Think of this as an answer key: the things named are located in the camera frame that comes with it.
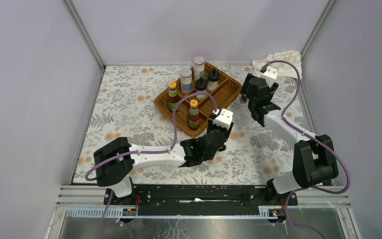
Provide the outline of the white jar wide black lid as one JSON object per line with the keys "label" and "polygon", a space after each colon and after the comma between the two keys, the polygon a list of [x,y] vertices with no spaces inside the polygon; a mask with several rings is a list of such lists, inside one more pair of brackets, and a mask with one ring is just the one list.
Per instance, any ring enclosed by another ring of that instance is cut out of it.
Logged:
{"label": "white jar wide black lid", "polygon": [[199,95],[196,95],[196,99],[198,101],[202,101],[206,96],[202,95],[201,93],[207,92],[207,80],[203,77],[200,77],[198,80],[195,81],[195,89],[196,92],[199,93]]}

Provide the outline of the green sauce bottle yellow cap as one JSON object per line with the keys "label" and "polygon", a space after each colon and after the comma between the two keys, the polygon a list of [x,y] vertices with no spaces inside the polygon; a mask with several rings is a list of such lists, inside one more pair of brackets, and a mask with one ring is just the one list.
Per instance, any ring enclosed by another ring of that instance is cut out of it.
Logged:
{"label": "green sauce bottle yellow cap", "polygon": [[168,88],[168,109],[170,112],[174,111],[174,108],[177,105],[179,100],[180,100],[180,97],[177,91],[177,84],[176,82],[171,81],[169,83],[169,88]]}

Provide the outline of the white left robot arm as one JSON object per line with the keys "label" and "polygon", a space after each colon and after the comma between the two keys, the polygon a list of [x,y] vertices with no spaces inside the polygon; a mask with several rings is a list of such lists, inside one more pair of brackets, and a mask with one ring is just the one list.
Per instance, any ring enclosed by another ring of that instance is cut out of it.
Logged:
{"label": "white left robot arm", "polygon": [[205,135],[176,143],[173,149],[166,146],[142,146],[119,137],[94,152],[95,166],[86,173],[86,180],[93,178],[99,187],[109,188],[124,205],[134,200],[133,183],[129,173],[136,168],[171,166],[194,167],[212,160],[216,153],[226,149],[234,123],[209,122]]}

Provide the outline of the white bottle black cap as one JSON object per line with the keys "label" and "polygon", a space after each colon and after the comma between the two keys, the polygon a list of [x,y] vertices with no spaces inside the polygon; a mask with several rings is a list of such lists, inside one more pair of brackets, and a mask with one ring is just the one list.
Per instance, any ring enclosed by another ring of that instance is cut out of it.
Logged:
{"label": "white bottle black cap", "polygon": [[220,79],[220,73],[216,69],[213,69],[208,73],[208,75],[207,75],[207,80],[208,80],[207,90],[209,92],[212,92],[213,90],[215,90],[218,87],[219,79]]}

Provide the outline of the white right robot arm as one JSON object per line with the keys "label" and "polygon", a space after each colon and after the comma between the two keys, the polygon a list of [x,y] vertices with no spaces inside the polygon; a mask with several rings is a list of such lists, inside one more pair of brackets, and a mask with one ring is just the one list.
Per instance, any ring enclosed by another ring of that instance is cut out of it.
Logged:
{"label": "white right robot arm", "polygon": [[248,104],[253,120],[272,130],[293,150],[292,170],[266,184],[265,197],[272,205],[282,202],[290,191],[306,189],[339,174],[336,157],[330,152],[331,138],[292,125],[281,108],[272,103],[278,86],[277,83],[269,86],[265,79],[249,73],[240,91],[241,102]]}

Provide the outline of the silver lid white grain jar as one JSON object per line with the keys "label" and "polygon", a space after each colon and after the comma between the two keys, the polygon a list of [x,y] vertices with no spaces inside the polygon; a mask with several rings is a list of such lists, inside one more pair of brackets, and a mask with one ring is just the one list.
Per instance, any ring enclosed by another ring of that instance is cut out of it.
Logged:
{"label": "silver lid white grain jar", "polygon": [[204,78],[205,76],[205,59],[202,56],[196,56],[193,59],[193,79],[194,81]]}

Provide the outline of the red sauce bottle yellow cap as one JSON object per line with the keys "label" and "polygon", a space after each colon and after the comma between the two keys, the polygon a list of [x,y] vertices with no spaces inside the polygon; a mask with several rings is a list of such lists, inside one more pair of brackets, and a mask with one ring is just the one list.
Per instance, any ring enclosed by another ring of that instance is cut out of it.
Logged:
{"label": "red sauce bottle yellow cap", "polygon": [[190,129],[197,129],[199,128],[199,108],[198,108],[198,101],[197,100],[191,100],[190,101],[190,108],[189,108],[189,116],[188,116],[188,126]]}

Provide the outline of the silver lid jar blue label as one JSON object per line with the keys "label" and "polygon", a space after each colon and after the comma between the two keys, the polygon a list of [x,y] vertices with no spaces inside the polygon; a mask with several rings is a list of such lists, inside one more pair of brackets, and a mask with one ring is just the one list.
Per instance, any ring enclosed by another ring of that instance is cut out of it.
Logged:
{"label": "silver lid jar blue label", "polygon": [[192,71],[190,68],[182,68],[180,70],[181,91],[184,95],[192,90]]}

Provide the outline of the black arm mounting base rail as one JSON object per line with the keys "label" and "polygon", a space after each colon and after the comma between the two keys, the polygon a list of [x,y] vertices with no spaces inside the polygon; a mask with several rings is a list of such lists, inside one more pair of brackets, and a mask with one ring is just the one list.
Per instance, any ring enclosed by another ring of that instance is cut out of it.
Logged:
{"label": "black arm mounting base rail", "polygon": [[296,206],[296,196],[276,194],[264,186],[152,185],[137,184],[129,196],[107,189],[105,205],[131,205],[139,216],[256,216],[268,208],[268,216],[281,216],[285,205]]}

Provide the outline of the small dark pepper jar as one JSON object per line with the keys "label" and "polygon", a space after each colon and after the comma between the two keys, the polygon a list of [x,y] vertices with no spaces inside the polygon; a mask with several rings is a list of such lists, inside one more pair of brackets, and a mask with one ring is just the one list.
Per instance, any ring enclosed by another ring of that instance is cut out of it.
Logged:
{"label": "small dark pepper jar", "polygon": [[247,102],[247,97],[245,95],[241,95],[241,98],[240,98],[240,103],[241,104],[244,104]]}

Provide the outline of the brown wicker divided basket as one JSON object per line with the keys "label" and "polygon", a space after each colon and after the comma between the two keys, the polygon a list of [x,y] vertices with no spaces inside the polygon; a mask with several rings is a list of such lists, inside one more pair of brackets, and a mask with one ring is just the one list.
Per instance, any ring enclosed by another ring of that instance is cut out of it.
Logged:
{"label": "brown wicker divided basket", "polygon": [[[209,94],[214,97],[217,107],[219,109],[224,109],[230,106],[237,98],[242,85],[208,62],[205,63],[204,78],[206,79],[210,71],[214,69],[220,73],[220,79],[218,81],[218,86],[213,91],[209,92]],[[155,98],[155,106],[164,116],[169,120],[172,120],[172,112],[169,110],[168,91],[169,89],[166,88]],[[189,137],[197,137],[207,129],[208,118],[214,110],[214,103],[209,97],[205,97],[203,100],[198,101],[200,116],[199,127],[197,129],[192,129],[188,125],[189,108],[192,100],[195,100],[195,97],[190,97],[179,105],[179,109],[176,112],[176,126],[177,131],[181,130]]]}

